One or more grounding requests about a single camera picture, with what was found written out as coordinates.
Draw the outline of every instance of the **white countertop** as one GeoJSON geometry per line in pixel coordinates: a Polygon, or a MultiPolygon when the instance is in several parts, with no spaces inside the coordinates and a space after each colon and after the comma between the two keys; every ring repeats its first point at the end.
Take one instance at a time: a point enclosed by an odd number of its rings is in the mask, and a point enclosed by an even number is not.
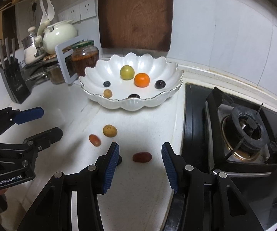
{"type": "MultiPolygon", "coordinates": [[[[53,85],[45,82],[33,89],[22,104],[11,103],[13,109],[40,106],[44,116],[22,125],[14,125],[0,136],[0,142],[22,143],[27,137],[53,127],[63,130],[62,139],[38,153],[36,178],[9,188],[7,198],[15,198],[28,210],[47,181],[57,171],[77,173],[94,164],[107,152],[111,142],[120,147],[122,164],[116,168],[111,188],[98,195],[104,230],[160,230],[169,206],[172,190],[161,158],[161,146],[170,142],[180,153],[184,127],[185,87],[155,108],[135,112],[108,110],[89,100],[77,85],[53,85]],[[114,125],[114,138],[103,135],[106,124],[114,125]],[[93,146],[88,136],[95,134],[101,146],[93,146]],[[135,163],[133,154],[148,151],[149,163],[135,163]]],[[[78,230],[73,203],[73,231],[78,230]]]]}

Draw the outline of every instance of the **green grape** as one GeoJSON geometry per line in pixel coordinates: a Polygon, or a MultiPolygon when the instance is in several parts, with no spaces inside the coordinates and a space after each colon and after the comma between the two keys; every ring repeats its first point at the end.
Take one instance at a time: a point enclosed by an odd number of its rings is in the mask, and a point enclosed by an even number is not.
{"type": "Polygon", "coordinates": [[[131,80],[134,78],[134,69],[129,66],[125,65],[120,69],[120,77],[123,80],[131,80]]]}

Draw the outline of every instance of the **electrical outlet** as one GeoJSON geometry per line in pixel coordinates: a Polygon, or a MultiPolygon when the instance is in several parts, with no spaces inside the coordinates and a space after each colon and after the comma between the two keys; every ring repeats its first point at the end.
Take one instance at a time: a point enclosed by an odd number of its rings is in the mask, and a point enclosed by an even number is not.
{"type": "Polygon", "coordinates": [[[74,23],[81,20],[79,4],[69,8],[67,11],[68,11],[68,20],[73,19],[74,23]]]}
{"type": "Polygon", "coordinates": [[[87,0],[85,2],[80,3],[80,15],[81,20],[95,17],[96,16],[96,6],[95,0],[87,0]]]}
{"type": "Polygon", "coordinates": [[[68,20],[68,11],[65,10],[61,13],[58,14],[58,21],[64,21],[64,20],[68,20]]]}

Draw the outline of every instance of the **black knife block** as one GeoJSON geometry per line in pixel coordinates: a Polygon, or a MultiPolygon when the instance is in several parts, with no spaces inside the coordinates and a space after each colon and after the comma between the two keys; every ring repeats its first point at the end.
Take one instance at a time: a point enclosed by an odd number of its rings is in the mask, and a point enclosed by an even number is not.
{"type": "Polygon", "coordinates": [[[11,63],[5,61],[5,69],[0,65],[0,72],[7,92],[13,102],[21,104],[30,95],[22,73],[18,59],[10,57],[11,63]]]}

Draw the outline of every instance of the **white scalloped bowl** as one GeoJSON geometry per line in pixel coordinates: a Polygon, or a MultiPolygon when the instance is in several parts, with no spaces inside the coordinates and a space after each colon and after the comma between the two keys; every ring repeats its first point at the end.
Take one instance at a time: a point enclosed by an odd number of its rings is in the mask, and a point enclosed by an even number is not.
{"type": "Polygon", "coordinates": [[[80,76],[79,80],[87,97],[103,107],[135,111],[144,106],[158,106],[179,90],[184,72],[177,70],[177,67],[177,63],[167,63],[165,57],[155,59],[149,54],[138,57],[134,53],[129,53],[125,57],[113,55],[108,61],[98,60],[94,68],[87,67],[86,76],[80,76]],[[134,85],[134,79],[128,81],[121,79],[120,69],[124,65],[133,67],[135,75],[148,74],[149,86],[139,88],[134,85]],[[157,80],[164,80],[165,88],[156,89],[154,85],[157,80]],[[110,81],[110,87],[104,87],[105,81],[110,81]],[[111,98],[103,96],[105,89],[112,91],[111,98]],[[128,98],[130,94],[138,94],[141,98],[128,98]]]}

